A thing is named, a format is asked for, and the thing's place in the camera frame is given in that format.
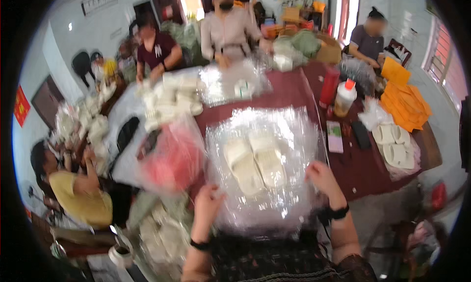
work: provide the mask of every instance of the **cardboard box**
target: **cardboard box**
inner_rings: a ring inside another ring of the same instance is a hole
[[[337,40],[322,34],[317,34],[315,37],[323,42],[314,60],[329,64],[338,64],[342,60],[342,48],[340,48],[340,44]]]

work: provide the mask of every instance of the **pink plastic bag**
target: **pink plastic bag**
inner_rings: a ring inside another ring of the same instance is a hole
[[[192,116],[162,126],[153,151],[140,161],[144,188],[179,192],[197,179],[206,161],[203,138]]]

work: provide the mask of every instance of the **plastic jug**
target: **plastic jug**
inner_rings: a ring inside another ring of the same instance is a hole
[[[337,97],[335,97],[333,113],[338,117],[346,116],[355,99],[355,82],[348,79],[346,82],[340,83],[337,88]]]

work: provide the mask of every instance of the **hand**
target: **hand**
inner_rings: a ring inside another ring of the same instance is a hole
[[[260,39],[259,46],[260,46],[260,49],[262,49],[266,53],[273,52],[273,43],[268,40],[265,40],[264,38]]]
[[[144,79],[144,75],[142,73],[138,73],[136,75],[136,82],[142,83],[142,80]]]
[[[378,62],[376,62],[374,59],[372,58],[368,58],[366,60],[366,63],[368,63],[369,65],[371,65],[373,68],[380,68],[380,65],[378,64]]]
[[[149,78],[153,81],[156,81],[162,76],[163,72],[165,72],[165,68],[162,64],[159,64],[150,72]]]
[[[306,169],[305,181],[310,180],[315,187],[329,197],[332,209],[344,208],[347,205],[332,170],[320,161],[311,162]]]
[[[224,56],[220,53],[214,55],[214,60],[219,64],[222,69],[226,69],[231,66],[231,60],[229,57]]]
[[[90,145],[88,145],[83,151],[83,159],[86,161],[86,160],[92,160],[94,158],[95,158],[95,153],[91,149]]]
[[[216,185],[204,185],[195,199],[195,220],[191,238],[196,243],[207,242],[209,230],[218,215],[226,195],[215,196]]]

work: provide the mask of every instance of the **bracelet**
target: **bracelet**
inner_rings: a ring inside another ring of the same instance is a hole
[[[197,250],[207,251],[207,250],[209,250],[209,248],[211,246],[211,242],[203,242],[203,243],[197,244],[192,239],[190,241],[190,245],[193,246],[194,248],[196,248]]]

